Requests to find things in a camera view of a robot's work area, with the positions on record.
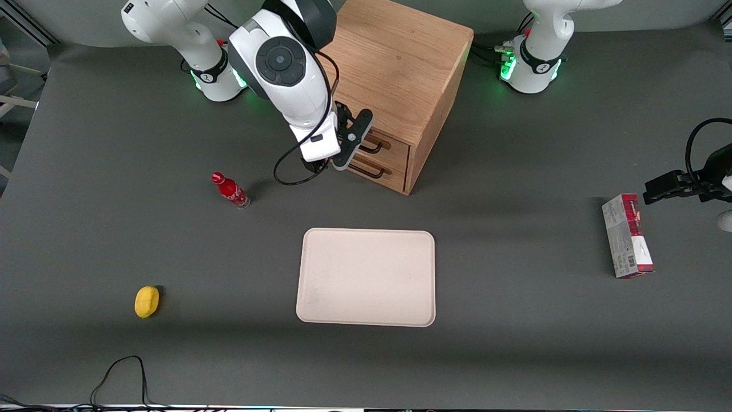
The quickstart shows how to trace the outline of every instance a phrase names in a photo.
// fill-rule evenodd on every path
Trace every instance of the drawer handle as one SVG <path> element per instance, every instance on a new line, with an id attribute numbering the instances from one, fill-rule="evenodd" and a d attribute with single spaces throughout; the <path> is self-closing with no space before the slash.
<path id="1" fill-rule="evenodd" d="M 374 147 L 373 149 L 371 149 L 371 148 L 369 148 L 369 147 L 366 147 L 366 146 L 364 146 L 364 145 L 363 145 L 363 143 L 361 143 L 361 147 L 359 147 L 359 149 L 363 150 L 363 151 L 364 151 L 364 152 L 366 152 L 366 153 L 370 153 L 370 154 L 372 154 L 372 155 L 375 155 L 376 153 L 378 153 L 378 152 L 379 152 L 379 150 L 381 150 L 381 148 L 382 148 L 383 146 L 384 146 L 384 145 L 383 145 L 383 144 L 382 144 L 381 142 L 379 142 L 379 143 L 378 143 L 378 144 L 376 145 L 376 147 Z"/>
<path id="2" fill-rule="evenodd" d="M 348 167 L 350 167 L 351 169 L 355 170 L 356 172 L 361 172 L 361 173 L 367 175 L 368 177 L 370 177 L 372 179 L 381 179 L 381 176 L 384 176 L 384 172 L 386 171 L 382 167 L 381 170 L 379 170 L 378 173 L 375 174 L 375 173 L 371 173 L 371 172 L 369 172 L 367 170 L 361 169 L 360 167 L 355 166 L 353 164 L 349 164 Z"/>

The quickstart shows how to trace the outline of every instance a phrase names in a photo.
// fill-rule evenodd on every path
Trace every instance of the white tray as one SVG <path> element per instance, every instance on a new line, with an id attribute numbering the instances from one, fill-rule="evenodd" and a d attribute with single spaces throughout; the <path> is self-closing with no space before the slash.
<path id="1" fill-rule="evenodd" d="M 434 238 L 411 230 L 308 230 L 296 312 L 304 322 L 431 325 Z"/>

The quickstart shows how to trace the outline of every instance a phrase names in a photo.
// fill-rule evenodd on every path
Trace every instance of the gray tabletop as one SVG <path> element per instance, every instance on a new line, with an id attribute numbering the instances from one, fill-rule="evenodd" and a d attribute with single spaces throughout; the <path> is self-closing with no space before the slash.
<path id="1" fill-rule="evenodd" d="M 65 48 L 0 201 L 0 390 L 83 402 L 137 354 L 153 399 L 176 404 L 729 410 L 725 205 L 643 207 L 657 272 L 625 281 L 600 212 L 682 168 L 694 126 L 730 114 L 723 44 L 715 25 L 578 34 L 533 96 L 470 63 L 410 197 L 333 170 L 278 186 L 294 138 L 268 102 L 207 101 L 170 48 Z M 697 164 L 725 127 L 699 137 Z M 216 170 L 249 209 L 220 198 Z M 307 173 L 296 157 L 282 172 Z M 434 324 L 299 321 L 311 227 L 431 232 Z M 167 296 L 139 320 L 146 284 Z M 135 364 L 100 402 L 139 402 Z"/>

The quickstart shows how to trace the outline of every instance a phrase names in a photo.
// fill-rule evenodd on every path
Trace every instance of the red bottle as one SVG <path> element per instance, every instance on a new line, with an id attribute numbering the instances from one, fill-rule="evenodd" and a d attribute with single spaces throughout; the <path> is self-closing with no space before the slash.
<path id="1" fill-rule="evenodd" d="M 232 179 L 228 179 L 224 177 L 223 174 L 215 172 L 211 175 L 211 180 L 216 183 L 221 196 L 224 196 L 229 202 L 233 203 L 234 206 L 239 209 L 244 209 L 249 206 L 249 197 Z"/>

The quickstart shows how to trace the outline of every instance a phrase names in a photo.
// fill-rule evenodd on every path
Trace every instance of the red and white box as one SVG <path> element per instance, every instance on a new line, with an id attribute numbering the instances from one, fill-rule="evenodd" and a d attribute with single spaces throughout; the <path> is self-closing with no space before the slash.
<path id="1" fill-rule="evenodd" d="M 613 254 L 615 277 L 630 279 L 651 273 L 653 261 L 641 232 L 638 195 L 622 194 L 602 206 Z"/>

